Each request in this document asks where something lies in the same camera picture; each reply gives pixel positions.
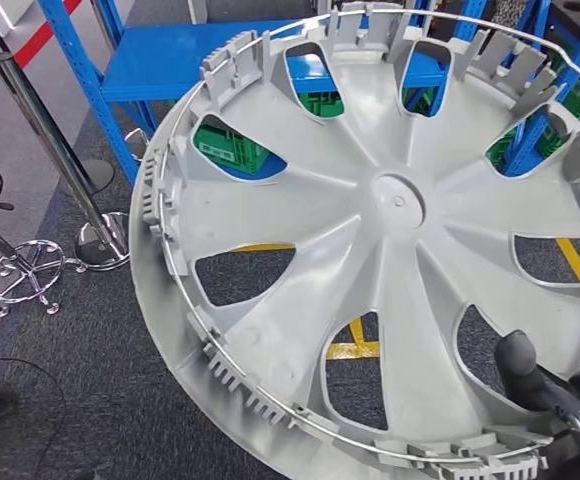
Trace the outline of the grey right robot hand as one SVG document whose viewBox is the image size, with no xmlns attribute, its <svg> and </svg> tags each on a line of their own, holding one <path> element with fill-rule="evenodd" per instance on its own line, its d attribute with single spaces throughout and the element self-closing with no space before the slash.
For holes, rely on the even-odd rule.
<svg viewBox="0 0 580 480">
<path fill-rule="evenodd" d="M 509 399 L 529 411 L 553 415 L 572 432 L 580 452 L 580 371 L 572 375 L 568 387 L 550 381 L 522 330 L 499 340 L 494 357 Z"/>
</svg>

